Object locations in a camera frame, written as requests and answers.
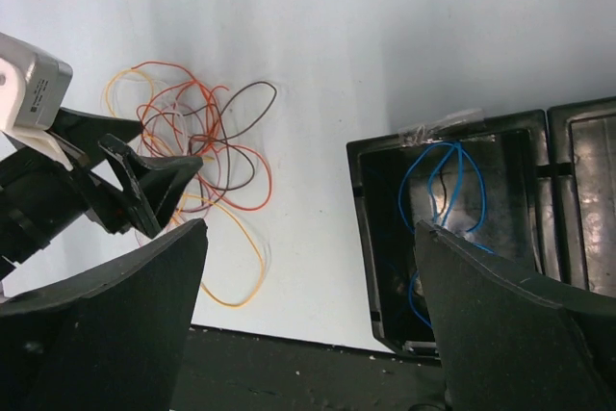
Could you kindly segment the black compartment tray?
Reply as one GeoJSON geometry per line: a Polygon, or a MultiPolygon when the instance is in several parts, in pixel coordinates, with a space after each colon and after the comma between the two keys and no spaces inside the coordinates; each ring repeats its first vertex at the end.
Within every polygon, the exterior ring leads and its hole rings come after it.
{"type": "Polygon", "coordinates": [[[615,101],[467,110],[346,147],[372,334],[437,353],[418,275],[425,220],[555,280],[615,293],[615,101]]]}

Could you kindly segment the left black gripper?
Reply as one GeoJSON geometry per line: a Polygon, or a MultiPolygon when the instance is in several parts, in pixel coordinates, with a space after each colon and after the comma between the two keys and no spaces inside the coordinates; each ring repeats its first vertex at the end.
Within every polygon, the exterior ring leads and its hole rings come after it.
{"type": "Polygon", "coordinates": [[[159,235],[203,161],[142,157],[125,143],[141,132],[137,120],[60,108],[50,133],[64,141],[73,170],[25,145],[3,159],[1,265],[25,263],[81,216],[109,234],[134,228],[147,238],[159,235]],[[105,160],[119,188],[93,172],[105,160]]]}

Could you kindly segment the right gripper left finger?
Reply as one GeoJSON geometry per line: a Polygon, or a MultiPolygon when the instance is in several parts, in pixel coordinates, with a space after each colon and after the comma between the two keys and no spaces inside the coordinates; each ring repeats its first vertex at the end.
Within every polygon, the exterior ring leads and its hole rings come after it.
{"type": "Polygon", "coordinates": [[[4,410],[168,410],[208,247],[193,219],[1,305],[4,410]]]}

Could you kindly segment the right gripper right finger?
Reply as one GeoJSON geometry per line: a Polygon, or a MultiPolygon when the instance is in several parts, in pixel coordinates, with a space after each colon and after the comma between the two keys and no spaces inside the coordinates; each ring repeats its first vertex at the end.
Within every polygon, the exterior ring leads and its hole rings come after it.
{"type": "Polygon", "coordinates": [[[453,409],[614,409],[614,298],[425,221],[415,258],[453,409]]]}

